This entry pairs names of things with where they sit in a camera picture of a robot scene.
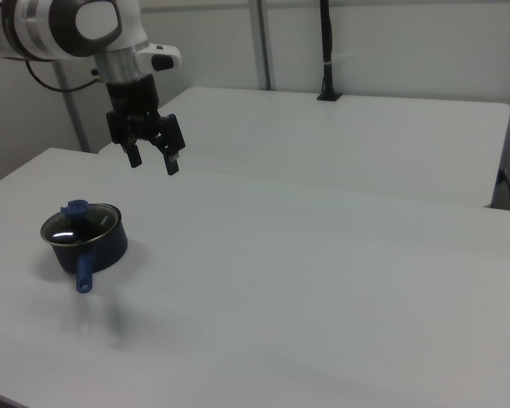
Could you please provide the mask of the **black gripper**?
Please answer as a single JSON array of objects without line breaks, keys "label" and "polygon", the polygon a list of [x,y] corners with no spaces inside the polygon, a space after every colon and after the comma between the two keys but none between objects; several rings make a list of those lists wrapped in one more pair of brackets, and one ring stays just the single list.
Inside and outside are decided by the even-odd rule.
[{"label": "black gripper", "polygon": [[179,171],[179,152],[185,141],[174,114],[160,116],[159,97],[154,76],[149,74],[131,82],[106,85],[112,110],[106,114],[111,140],[122,146],[132,168],[143,162],[136,144],[150,141],[162,154],[167,174]]}]

